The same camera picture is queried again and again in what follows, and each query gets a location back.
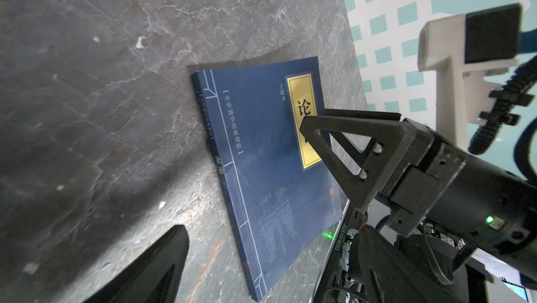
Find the blue book small yellow label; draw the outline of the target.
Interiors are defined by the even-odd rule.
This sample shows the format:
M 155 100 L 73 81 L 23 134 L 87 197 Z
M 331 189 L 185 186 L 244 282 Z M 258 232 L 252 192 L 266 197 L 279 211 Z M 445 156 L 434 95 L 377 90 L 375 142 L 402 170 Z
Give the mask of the blue book small yellow label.
M 246 283 L 260 301 L 339 222 L 334 177 L 301 134 L 325 113 L 317 57 L 192 74 Z

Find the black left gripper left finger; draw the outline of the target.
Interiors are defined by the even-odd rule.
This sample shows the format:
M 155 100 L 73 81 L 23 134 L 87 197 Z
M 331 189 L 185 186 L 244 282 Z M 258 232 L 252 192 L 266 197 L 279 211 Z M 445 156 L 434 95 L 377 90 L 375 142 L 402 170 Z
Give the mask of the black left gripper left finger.
M 175 225 L 87 302 L 174 302 L 190 239 Z

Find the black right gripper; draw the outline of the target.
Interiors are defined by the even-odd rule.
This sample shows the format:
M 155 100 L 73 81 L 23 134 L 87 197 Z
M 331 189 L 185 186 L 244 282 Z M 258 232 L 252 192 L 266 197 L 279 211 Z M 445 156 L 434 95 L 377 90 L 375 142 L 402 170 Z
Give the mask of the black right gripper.
M 536 277 L 536 186 L 394 112 L 326 110 L 299 128 L 355 208 L 392 209 L 409 236 L 423 218 Z

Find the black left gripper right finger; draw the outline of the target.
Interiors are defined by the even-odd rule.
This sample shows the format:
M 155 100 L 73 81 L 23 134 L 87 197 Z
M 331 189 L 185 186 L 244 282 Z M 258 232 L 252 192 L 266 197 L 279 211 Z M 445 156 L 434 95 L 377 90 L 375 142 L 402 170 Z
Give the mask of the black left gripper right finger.
M 374 227 L 363 225 L 350 245 L 349 270 L 369 302 L 459 302 Z

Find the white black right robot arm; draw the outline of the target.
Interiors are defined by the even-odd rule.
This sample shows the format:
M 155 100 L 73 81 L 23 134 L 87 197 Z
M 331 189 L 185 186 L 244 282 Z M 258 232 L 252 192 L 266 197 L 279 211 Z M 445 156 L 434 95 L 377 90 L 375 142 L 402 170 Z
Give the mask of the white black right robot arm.
M 307 116 L 301 134 L 348 197 L 351 211 L 372 200 L 390 208 L 376 227 L 344 216 L 315 302 L 489 302 L 493 280 L 471 257 L 483 250 L 536 288 L 536 124 L 514 150 L 519 175 L 480 159 L 515 106 L 533 100 L 536 60 L 521 65 L 480 116 L 468 151 L 399 114 L 328 110 Z

